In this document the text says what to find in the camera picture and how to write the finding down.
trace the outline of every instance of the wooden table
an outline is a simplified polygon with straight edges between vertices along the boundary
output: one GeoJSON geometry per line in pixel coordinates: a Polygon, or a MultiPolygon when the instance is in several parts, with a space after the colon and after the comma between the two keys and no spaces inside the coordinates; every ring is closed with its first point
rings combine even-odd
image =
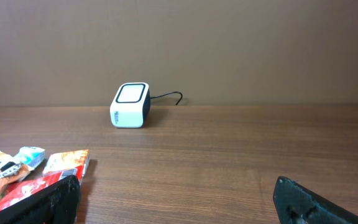
{"type": "MultiPolygon", "coordinates": [[[[279,175],[358,215],[358,105],[0,108],[0,150],[90,149],[78,223],[278,223],[279,175]]],[[[29,178],[39,175],[39,167],[29,178]]]]}

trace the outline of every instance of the plain wall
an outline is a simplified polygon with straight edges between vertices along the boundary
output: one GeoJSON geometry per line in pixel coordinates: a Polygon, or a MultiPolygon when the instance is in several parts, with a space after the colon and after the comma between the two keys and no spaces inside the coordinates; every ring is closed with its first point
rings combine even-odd
{"type": "Polygon", "coordinates": [[[125,82],[192,105],[358,102],[358,0],[0,0],[0,106],[109,105],[125,82]]]}

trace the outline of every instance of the red package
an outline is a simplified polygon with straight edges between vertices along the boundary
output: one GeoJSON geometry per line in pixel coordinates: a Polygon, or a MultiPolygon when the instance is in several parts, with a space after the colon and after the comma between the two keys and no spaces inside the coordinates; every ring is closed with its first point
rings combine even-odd
{"type": "Polygon", "coordinates": [[[9,185],[5,190],[6,196],[0,200],[0,211],[58,182],[68,175],[76,175],[81,182],[83,169],[84,166],[78,166],[46,177],[9,185]]]}

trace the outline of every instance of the black plastic object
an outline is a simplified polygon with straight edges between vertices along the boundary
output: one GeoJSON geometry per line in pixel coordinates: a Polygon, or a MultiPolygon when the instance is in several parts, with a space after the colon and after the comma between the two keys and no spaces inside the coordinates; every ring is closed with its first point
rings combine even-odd
{"type": "Polygon", "coordinates": [[[358,224],[357,215],[286,177],[278,177],[273,201],[280,223],[358,224]]]}
{"type": "Polygon", "coordinates": [[[80,183],[69,175],[0,211],[0,224],[74,223],[80,197],[80,183]]]}

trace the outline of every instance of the power cord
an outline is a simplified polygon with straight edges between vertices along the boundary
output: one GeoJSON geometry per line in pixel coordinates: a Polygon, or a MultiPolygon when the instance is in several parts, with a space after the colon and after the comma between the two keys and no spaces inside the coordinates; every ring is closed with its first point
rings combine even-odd
{"type": "Polygon", "coordinates": [[[179,92],[179,91],[173,91],[173,92],[170,92],[170,93],[162,94],[162,95],[160,95],[160,96],[152,96],[152,97],[150,97],[150,99],[160,98],[160,97],[167,96],[167,95],[169,95],[169,94],[174,94],[174,93],[180,94],[180,98],[179,98],[179,100],[177,101],[177,103],[175,104],[175,105],[177,105],[177,104],[179,104],[179,102],[180,102],[181,99],[183,98],[183,94],[182,94],[181,92],[179,92]]]}

